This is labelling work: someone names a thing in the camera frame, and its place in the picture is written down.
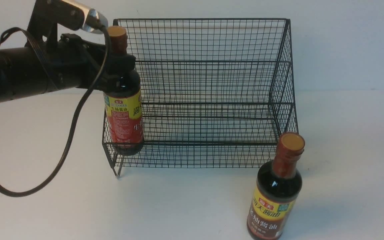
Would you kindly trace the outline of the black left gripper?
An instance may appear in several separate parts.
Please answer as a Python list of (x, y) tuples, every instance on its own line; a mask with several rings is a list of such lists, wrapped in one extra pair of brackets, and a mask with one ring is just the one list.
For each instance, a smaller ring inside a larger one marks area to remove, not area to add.
[[(62, 34), (59, 40), (55, 35), (49, 37), (47, 54), (55, 74), (55, 88), (88, 88), (100, 69), (105, 48), (105, 44), (93, 43), (72, 33)], [(136, 57), (130, 54), (111, 56), (104, 74), (104, 90), (117, 91), (131, 86), (129, 74), (135, 63)]]

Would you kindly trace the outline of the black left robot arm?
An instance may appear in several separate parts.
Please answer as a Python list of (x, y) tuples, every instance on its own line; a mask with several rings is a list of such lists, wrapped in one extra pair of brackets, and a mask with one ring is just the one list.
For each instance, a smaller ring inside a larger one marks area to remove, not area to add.
[[(62, 34), (49, 52), (55, 80), (44, 72), (32, 47), (0, 50), (0, 103), (33, 97), (70, 88), (89, 89), (105, 56), (105, 45), (86, 41), (76, 34)], [(136, 94), (140, 76), (135, 70), (136, 58), (115, 52), (106, 62), (94, 90), (116, 97)]]

